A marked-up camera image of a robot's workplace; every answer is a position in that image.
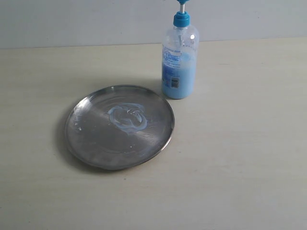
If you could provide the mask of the blue soap blob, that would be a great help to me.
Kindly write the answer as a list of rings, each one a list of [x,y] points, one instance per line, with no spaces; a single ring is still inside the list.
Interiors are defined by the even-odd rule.
[[[131,134],[147,127],[145,108],[137,103],[119,103],[107,112],[109,121],[119,130]]]

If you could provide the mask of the blue lotion pump bottle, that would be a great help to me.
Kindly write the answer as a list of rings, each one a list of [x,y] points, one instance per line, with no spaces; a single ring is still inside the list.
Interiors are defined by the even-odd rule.
[[[171,99],[188,97],[194,88],[199,32],[190,24],[185,0],[162,42],[162,92]]]

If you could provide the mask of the round steel plate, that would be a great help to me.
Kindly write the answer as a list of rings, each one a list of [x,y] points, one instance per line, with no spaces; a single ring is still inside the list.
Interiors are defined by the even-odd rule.
[[[108,110],[119,103],[143,105],[147,127],[127,134],[109,121]],[[70,111],[64,137],[70,153],[81,162],[117,171],[143,164],[170,142],[175,116],[168,101],[136,85],[115,85],[82,98]]]

